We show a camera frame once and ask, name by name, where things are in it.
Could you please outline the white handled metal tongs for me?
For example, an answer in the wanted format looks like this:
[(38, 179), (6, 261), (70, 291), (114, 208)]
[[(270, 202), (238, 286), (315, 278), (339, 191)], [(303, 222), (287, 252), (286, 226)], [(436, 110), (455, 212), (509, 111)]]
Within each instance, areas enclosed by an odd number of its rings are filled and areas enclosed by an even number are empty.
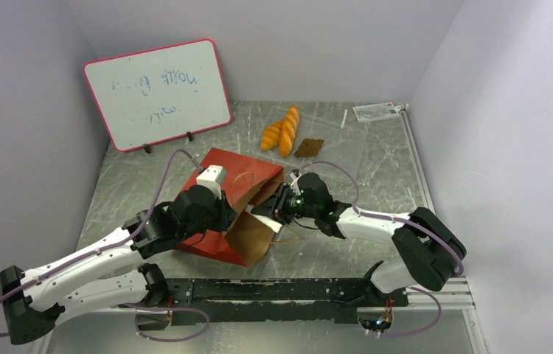
[(270, 230), (272, 230), (274, 233), (278, 233), (281, 228), (283, 227), (282, 224), (280, 224), (279, 222), (277, 221), (274, 221), (272, 220), (271, 218), (269, 217), (265, 217), (265, 216), (262, 216), (262, 215), (256, 215), (254, 213), (252, 213), (252, 209), (254, 208), (253, 205), (251, 204), (247, 204), (246, 205), (246, 209), (245, 211), (250, 214), (253, 218), (255, 218), (256, 220), (258, 220), (260, 223), (262, 223), (263, 225), (267, 226)]

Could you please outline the long orange baguette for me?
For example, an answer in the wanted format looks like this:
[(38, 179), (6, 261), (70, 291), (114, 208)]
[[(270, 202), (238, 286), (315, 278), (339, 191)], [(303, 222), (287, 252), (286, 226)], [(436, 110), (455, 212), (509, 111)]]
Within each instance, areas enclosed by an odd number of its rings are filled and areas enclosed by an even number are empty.
[(299, 122), (299, 108), (296, 105), (292, 105), (288, 109), (285, 118), (281, 121), (282, 127), (279, 135), (279, 154), (283, 158), (288, 157), (293, 150)]

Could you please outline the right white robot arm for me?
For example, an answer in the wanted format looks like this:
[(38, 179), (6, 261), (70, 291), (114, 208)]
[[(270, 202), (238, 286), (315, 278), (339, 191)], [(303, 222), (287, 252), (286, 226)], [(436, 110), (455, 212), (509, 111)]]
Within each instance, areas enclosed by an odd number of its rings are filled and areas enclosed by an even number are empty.
[(393, 247), (397, 257), (373, 266), (361, 287), (370, 305), (380, 305), (392, 291), (413, 285), (440, 291), (450, 278), (461, 274), (467, 254), (462, 242), (430, 209), (417, 207), (399, 214), (360, 209), (335, 200), (316, 173), (297, 176), (290, 184), (282, 182), (250, 212), (281, 225), (308, 218), (329, 237)]

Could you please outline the round brown bread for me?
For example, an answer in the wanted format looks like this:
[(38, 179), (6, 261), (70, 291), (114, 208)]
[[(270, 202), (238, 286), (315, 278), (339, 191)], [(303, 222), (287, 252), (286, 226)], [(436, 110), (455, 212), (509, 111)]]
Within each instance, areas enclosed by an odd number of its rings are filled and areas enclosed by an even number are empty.
[(296, 158), (314, 157), (319, 154), (324, 144), (323, 139), (305, 138), (294, 152)]

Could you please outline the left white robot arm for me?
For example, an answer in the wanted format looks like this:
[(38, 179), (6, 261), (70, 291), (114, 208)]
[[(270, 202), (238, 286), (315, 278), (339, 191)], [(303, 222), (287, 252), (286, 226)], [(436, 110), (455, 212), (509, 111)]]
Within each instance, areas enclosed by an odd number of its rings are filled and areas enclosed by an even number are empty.
[(201, 185), (173, 201), (154, 201), (102, 240), (58, 261), (0, 272), (11, 344), (35, 341), (76, 316), (115, 305), (168, 304), (169, 285), (147, 259), (208, 231), (225, 232), (237, 219), (224, 191)]

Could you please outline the small striped orange croissant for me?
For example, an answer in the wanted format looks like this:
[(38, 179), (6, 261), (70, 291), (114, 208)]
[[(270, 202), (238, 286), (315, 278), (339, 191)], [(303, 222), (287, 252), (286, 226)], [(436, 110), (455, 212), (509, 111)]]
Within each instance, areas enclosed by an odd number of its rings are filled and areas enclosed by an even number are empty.
[(276, 121), (262, 131), (260, 150), (267, 151), (279, 146), (283, 121)]

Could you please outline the red paper bag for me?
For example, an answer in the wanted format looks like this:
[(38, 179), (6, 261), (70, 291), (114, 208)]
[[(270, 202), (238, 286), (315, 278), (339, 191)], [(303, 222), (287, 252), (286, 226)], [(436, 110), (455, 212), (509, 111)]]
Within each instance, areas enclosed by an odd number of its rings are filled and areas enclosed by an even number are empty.
[(246, 208), (261, 204), (276, 191), (284, 181), (284, 168), (216, 147), (203, 157), (201, 165), (224, 168), (226, 177), (222, 188), (238, 216), (229, 231), (193, 235), (177, 249), (225, 263), (252, 266), (266, 254), (280, 227), (266, 225)]

